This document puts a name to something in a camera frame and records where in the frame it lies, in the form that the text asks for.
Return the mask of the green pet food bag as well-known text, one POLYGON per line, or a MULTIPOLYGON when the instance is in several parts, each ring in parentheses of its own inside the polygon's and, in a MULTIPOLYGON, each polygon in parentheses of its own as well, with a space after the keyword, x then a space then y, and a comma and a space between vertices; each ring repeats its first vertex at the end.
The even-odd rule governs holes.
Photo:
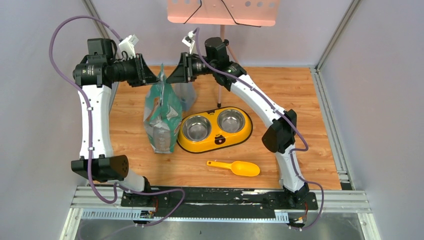
POLYGON ((145 96, 143 126, 154 152, 171 154, 177 144, 183 110, 173 86, 166 83, 163 65, 157 77, 159 83, 152 85, 145 96))

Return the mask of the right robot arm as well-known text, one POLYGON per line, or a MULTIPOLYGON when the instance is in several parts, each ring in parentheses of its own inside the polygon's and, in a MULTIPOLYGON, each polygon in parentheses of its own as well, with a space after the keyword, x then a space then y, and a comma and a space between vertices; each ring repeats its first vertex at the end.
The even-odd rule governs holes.
POLYGON ((206 55, 181 53, 176 69, 167 78, 169 84, 194 82, 197 76, 213 75, 215 81, 241 98, 262 120, 267 130, 263 145, 275 154, 279 167, 279 184, 286 192, 286 204, 298 209, 306 201, 309 185, 302 177, 296 153, 297 113, 285 110, 271 100, 252 80, 247 71, 231 61, 229 41, 210 37, 204 42, 206 55))

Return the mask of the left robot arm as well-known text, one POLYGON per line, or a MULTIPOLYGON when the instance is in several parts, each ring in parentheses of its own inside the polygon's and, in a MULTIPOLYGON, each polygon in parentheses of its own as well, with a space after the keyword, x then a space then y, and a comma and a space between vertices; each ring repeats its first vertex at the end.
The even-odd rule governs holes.
POLYGON ((130 35, 116 44, 109 38, 88 39, 88 54, 72 72, 82 110, 82 143, 79 159, 71 170, 81 177, 100 183, 117 183, 134 190, 134 200, 149 206, 153 193, 145 177, 129 167, 126 155, 116 155, 110 137, 110 102, 114 83, 131 87, 159 83, 143 56, 135 52, 138 38, 130 35))

